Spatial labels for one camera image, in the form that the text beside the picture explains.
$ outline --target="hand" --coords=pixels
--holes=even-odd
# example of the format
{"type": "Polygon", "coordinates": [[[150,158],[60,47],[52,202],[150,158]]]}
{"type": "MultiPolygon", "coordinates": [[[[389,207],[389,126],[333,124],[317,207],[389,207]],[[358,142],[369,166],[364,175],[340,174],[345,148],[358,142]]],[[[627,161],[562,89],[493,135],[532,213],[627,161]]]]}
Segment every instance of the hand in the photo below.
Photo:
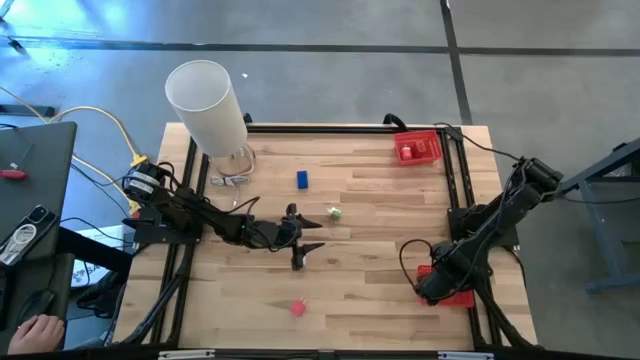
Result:
{"type": "Polygon", "coordinates": [[[63,335],[64,321],[55,316],[34,316],[18,327],[9,343],[8,355],[53,351],[63,335]]]}

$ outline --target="red plastic bin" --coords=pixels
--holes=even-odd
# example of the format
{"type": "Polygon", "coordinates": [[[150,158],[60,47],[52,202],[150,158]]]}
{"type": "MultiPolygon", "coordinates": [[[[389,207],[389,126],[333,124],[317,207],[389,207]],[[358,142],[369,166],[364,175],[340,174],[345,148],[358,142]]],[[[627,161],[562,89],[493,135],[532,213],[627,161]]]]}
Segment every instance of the red plastic bin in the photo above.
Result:
{"type": "MultiPolygon", "coordinates": [[[[421,278],[429,275],[431,273],[431,266],[429,265],[420,265],[418,266],[417,279],[420,281],[421,278]]],[[[418,298],[418,301],[422,304],[426,304],[427,301],[423,298],[418,298]]],[[[473,307],[475,300],[473,296],[473,290],[460,291],[459,293],[453,295],[448,299],[441,300],[438,302],[438,305],[442,306],[457,306],[457,307],[473,307]]]]}
{"type": "Polygon", "coordinates": [[[399,165],[430,164],[442,157],[438,134],[433,130],[396,133],[394,141],[399,165]],[[403,159],[400,153],[405,146],[411,149],[412,158],[409,160],[403,159]]]}

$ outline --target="white cup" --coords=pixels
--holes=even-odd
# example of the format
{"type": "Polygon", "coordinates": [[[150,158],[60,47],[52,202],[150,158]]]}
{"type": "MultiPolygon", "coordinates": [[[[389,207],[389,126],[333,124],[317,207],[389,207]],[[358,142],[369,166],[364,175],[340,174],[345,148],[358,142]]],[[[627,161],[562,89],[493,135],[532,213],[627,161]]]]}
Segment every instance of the white cup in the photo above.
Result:
{"type": "Polygon", "coordinates": [[[164,90],[205,154],[230,156],[247,141],[247,128],[231,78],[220,64],[208,60],[184,63],[169,74],[164,90]]]}

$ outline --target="concrete floor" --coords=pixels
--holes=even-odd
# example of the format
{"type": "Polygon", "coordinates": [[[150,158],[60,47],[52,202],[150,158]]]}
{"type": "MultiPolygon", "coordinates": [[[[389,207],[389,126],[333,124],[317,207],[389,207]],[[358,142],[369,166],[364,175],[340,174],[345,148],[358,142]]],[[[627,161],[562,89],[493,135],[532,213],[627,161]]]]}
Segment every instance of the concrete floor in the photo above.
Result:
{"type": "MultiPolygon", "coordinates": [[[[450,0],[450,5],[460,46],[640,47],[635,21],[640,3],[634,0],[450,0]]],[[[55,5],[15,0],[6,20],[4,33],[21,36],[447,44],[437,0],[59,0],[55,5]]],[[[164,81],[173,68],[192,59],[227,67],[240,105],[258,122],[379,123],[394,112],[408,123],[461,123],[449,56],[438,54],[34,49],[23,56],[0,48],[0,83],[33,104],[105,108],[122,120],[138,149],[153,157],[164,124],[178,120],[164,97],[164,81]]],[[[640,134],[638,57],[463,56],[461,62],[473,123],[490,126],[496,148],[541,158],[570,176],[640,134]]],[[[114,177],[127,171],[130,155],[110,121],[93,113],[67,120],[79,124],[78,154],[114,177]]],[[[498,162],[504,181],[511,164],[502,158],[498,162]]],[[[63,213],[70,216],[98,226],[116,224],[121,217],[115,205],[74,173],[63,213]]],[[[638,357],[640,290],[598,295],[583,290],[586,281],[605,273],[584,208],[566,202],[542,205],[518,230],[540,343],[638,357]],[[568,213],[572,221],[561,221],[568,213]]],[[[88,327],[86,320],[70,325],[83,332],[88,327]]]]}

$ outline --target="wooden tabletop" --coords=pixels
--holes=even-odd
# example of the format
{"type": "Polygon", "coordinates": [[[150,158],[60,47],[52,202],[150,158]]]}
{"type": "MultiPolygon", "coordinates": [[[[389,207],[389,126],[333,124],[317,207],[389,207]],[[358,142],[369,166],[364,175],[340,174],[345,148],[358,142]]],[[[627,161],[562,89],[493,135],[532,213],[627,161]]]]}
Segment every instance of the wooden tabletop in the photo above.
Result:
{"type": "MultiPolygon", "coordinates": [[[[463,131],[491,146],[487,127],[466,126],[463,131]]],[[[398,263],[398,249],[407,240],[448,240],[444,164],[399,167],[392,140],[391,135],[371,134],[249,134],[257,167],[251,183],[240,188],[239,202],[261,196],[252,212],[271,221],[295,202],[305,217],[324,225],[304,230],[302,240],[326,245],[307,256],[303,271],[294,272],[289,249],[274,254],[227,245],[206,227],[194,257],[180,347],[472,349],[466,309],[419,304],[398,263]],[[298,170],[308,172],[309,189],[297,189],[298,170]],[[343,211],[338,221],[327,214],[332,206],[343,211]],[[307,312],[296,318],[289,307],[301,297],[307,300],[307,312]]],[[[167,124],[158,161],[170,161],[176,174],[182,174],[188,144],[182,123],[167,124]]],[[[468,142],[465,150],[476,202],[487,203],[501,191],[493,154],[468,142]]],[[[221,209],[232,207],[233,189],[208,184],[205,195],[221,209]]],[[[405,263],[414,274],[419,264],[431,260],[424,245],[412,245],[405,263]]],[[[166,252],[166,245],[152,245],[134,259],[116,341],[133,331],[158,297],[166,252]]],[[[516,261],[493,249],[490,262],[496,301],[521,334],[535,342],[516,261]]],[[[479,312],[488,339],[481,305],[479,312]]]]}

